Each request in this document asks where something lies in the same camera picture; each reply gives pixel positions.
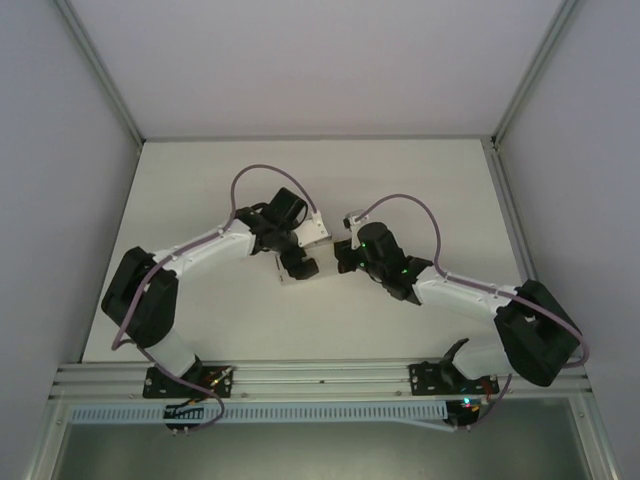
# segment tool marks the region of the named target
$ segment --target white wall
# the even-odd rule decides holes
[[[73,0],[146,138],[490,134],[561,0]]]
[[[505,143],[542,279],[589,340],[624,478],[640,478],[640,2],[589,0]]]
[[[49,2],[3,2],[0,65],[0,476],[13,480],[58,363],[78,359],[136,152]]]

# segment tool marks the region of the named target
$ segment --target glass panel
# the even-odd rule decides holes
[[[590,478],[561,400],[509,400],[471,433],[391,423],[71,426],[58,480]]]

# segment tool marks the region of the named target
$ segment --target white panel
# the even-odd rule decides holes
[[[226,219],[233,175],[255,162],[297,177],[335,238],[347,234],[345,213],[388,193],[417,195],[440,221],[445,266],[498,284],[519,281],[479,140],[148,142],[108,278],[129,248],[178,245]],[[273,172],[252,171],[238,185],[238,205],[269,201],[283,185],[291,187]],[[372,219],[386,222],[407,254],[433,256],[433,229],[416,205],[389,202]],[[441,356],[460,338],[490,331],[446,310],[399,302],[362,272],[283,287],[270,254],[183,281],[175,328],[208,360]],[[110,351],[115,332],[99,312],[84,360],[141,360],[130,345]]]
[[[88,334],[136,149],[50,2],[3,2],[0,65],[0,477],[18,479]]]
[[[489,134],[560,0],[74,0],[147,138]]]
[[[536,266],[592,347],[624,478],[640,478],[640,2],[585,2],[506,141]]]

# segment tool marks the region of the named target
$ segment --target white table surface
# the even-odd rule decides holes
[[[252,163],[294,175],[334,239],[347,236],[346,212],[389,193],[416,195],[440,223],[445,268],[520,283],[482,146],[472,139],[146,143],[107,282],[128,249],[159,250],[222,223],[231,179]],[[269,201],[281,186],[295,191],[284,177],[252,171],[239,183],[238,205]],[[405,254],[433,257],[433,228],[416,205],[393,200],[372,219],[387,224]],[[435,357],[487,331],[448,311],[399,302],[362,272],[283,287],[274,264],[259,254],[181,280],[176,328],[203,360]],[[83,361],[143,360],[129,345],[110,350],[116,331],[98,310]]]

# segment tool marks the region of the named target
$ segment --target robotic arm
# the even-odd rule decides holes
[[[193,279],[222,263],[265,251],[279,254],[280,263],[296,280],[312,277],[318,273],[318,266],[314,259],[306,257],[304,247],[331,235],[320,212],[298,223],[297,218],[307,208],[304,200],[282,188],[268,204],[237,210],[224,231],[217,227],[183,245],[155,253],[135,247],[122,258],[102,301],[102,310],[121,326],[145,275],[174,252],[195,245],[185,254],[173,256],[152,277],[126,333],[172,375],[187,380],[198,378],[200,362],[173,328],[180,280]]]
[[[362,212],[347,215],[344,223],[352,238],[334,245],[340,273],[363,270],[398,300],[445,308],[494,329],[494,334],[460,339],[429,369],[436,371],[443,384],[455,388],[466,380],[514,372],[535,385],[553,382],[579,341],[518,302],[532,302],[576,328],[544,285],[527,280],[520,287],[496,286],[458,275],[443,276],[433,262],[405,256],[383,223],[368,223],[368,217],[360,217]]]

